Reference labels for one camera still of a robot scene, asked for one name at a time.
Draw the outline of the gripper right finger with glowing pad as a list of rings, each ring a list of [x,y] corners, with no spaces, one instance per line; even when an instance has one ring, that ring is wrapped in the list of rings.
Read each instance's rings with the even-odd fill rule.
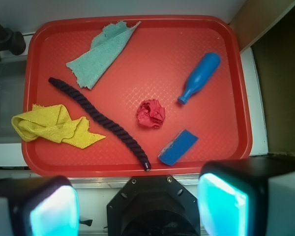
[[[209,161],[197,197],[210,236],[295,236],[295,157]]]

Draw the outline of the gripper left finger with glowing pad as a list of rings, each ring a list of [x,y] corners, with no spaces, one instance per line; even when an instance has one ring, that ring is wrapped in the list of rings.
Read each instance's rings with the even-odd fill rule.
[[[76,236],[79,218],[66,177],[0,179],[0,236]]]

